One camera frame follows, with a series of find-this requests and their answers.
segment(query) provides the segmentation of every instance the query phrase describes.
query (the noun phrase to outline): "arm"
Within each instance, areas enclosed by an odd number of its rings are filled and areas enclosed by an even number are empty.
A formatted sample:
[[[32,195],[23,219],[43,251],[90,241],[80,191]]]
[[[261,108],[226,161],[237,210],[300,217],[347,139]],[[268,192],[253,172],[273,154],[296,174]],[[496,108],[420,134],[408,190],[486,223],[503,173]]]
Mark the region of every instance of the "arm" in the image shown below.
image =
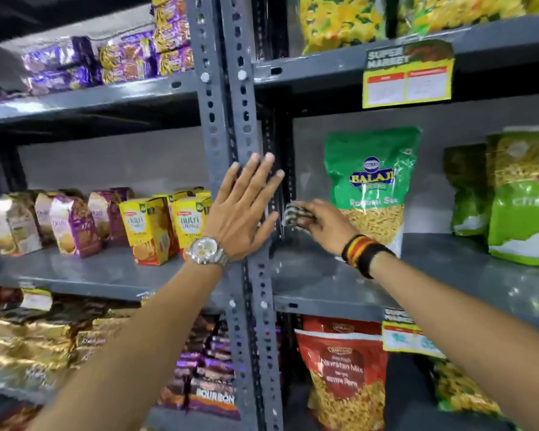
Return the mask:
[[[300,203],[318,223],[302,218],[326,250],[340,256],[359,234],[335,207]],[[436,346],[527,431],[539,431],[539,331],[531,325],[438,282],[388,253],[378,253],[370,274],[423,328]]]
[[[253,154],[237,179],[234,164],[210,210],[203,235],[216,239],[230,260],[256,251],[273,231],[277,215],[258,228],[283,178],[278,171],[262,189],[273,163],[258,167]],[[80,369],[29,431],[139,431],[160,389],[172,375],[194,319],[223,275],[218,265],[183,268]]]

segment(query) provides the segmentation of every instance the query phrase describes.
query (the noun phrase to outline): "black wristband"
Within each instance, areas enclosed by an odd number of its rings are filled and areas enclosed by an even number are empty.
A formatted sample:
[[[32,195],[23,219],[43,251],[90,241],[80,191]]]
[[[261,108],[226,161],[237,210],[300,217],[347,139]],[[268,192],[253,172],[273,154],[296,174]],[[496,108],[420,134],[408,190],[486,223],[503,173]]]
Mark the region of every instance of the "black wristband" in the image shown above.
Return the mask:
[[[383,244],[371,244],[368,245],[366,250],[361,253],[358,260],[358,270],[365,278],[372,279],[370,275],[370,265],[374,257],[380,252],[388,252],[395,256],[395,253]]]
[[[349,249],[349,246],[353,243],[353,241],[355,239],[357,239],[358,237],[361,237],[361,236],[364,236],[364,234],[356,234],[355,236],[353,236],[351,239],[349,239],[349,242],[347,242],[345,244],[345,246],[343,247],[343,251],[341,252],[341,258],[343,259],[343,261],[345,261],[346,263],[349,263],[349,260],[347,259],[347,251]]]

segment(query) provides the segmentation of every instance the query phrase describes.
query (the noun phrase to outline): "perforated metal upright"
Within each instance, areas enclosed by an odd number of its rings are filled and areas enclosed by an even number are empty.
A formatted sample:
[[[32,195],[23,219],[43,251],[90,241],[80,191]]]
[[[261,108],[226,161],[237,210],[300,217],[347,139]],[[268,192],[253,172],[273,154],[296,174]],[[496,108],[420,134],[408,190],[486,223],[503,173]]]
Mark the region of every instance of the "perforated metal upright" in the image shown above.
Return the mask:
[[[279,126],[276,111],[263,106],[256,109],[252,62],[256,55],[264,57],[270,48],[263,37],[267,28],[263,24],[263,0],[220,0],[223,18],[223,33],[226,45],[231,108],[236,133],[238,158],[244,163],[253,152],[272,152],[276,156],[275,172],[284,163],[284,154],[274,142]],[[258,116],[261,119],[262,137],[259,139]],[[286,171],[284,187],[295,188],[295,174]],[[269,211],[280,211],[288,198],[288,191],[280,191],[269,205]],[[281,237],[281,226],[276,225],[275,238]],[[268,430],[283,429],[281,389],[276,341],[276,315],[273,308],[270,276],[270,247],[267,243],[257,253],[248,257],[248,274],[252,286],[252,309],[257,326],[259,348],[260,382],[263,394],[263,415]]]
[[[208,177],[215,197],[230,164],[238,159],[231,135],[230,98],[223,74],[223,50],[219,35],[217,0],[188,0],[188,17],[198,79],[198,100]],[[231,351],[236,380],[236,404],[244,430],[262,429],[261,395],[255,375],[259,373],[249,283],[243,263],[231,264],[222,280]]]

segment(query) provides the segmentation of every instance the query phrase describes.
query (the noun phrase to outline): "wristband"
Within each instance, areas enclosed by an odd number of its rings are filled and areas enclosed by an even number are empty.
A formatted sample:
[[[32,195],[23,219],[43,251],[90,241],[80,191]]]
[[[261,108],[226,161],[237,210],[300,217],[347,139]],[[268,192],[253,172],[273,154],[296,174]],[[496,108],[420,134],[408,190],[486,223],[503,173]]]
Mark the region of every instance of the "wristband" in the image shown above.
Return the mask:
[[[363,234],[358,234],[347,243],[341,253],[341,257],[348,265],[357,268],[361,254],[368,246],[376,243],[378,243],[377,240],[371,239]]]
[[[364,251],[360,253],[359,260],[357,263],[357,268],[360,274],[363,275],[365,278],[369,278],[369,279],[373,278],[370,275],[371,261],[380,252],[387,252],[395,256],[395,253],[391,249],[375,241],[371,245],[367,245]]]

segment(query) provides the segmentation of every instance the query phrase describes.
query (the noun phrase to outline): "silver watch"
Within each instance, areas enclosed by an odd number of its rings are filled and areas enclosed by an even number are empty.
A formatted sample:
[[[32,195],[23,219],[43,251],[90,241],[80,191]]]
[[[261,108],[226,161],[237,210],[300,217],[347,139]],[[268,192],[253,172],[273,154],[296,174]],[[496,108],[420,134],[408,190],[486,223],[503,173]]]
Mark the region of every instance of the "silver watch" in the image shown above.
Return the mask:
[[[228,254],[219,243],[211,237],[202,237],[186,250],[186,257],[198,264],[219,264],[223,269],[228,264]]]

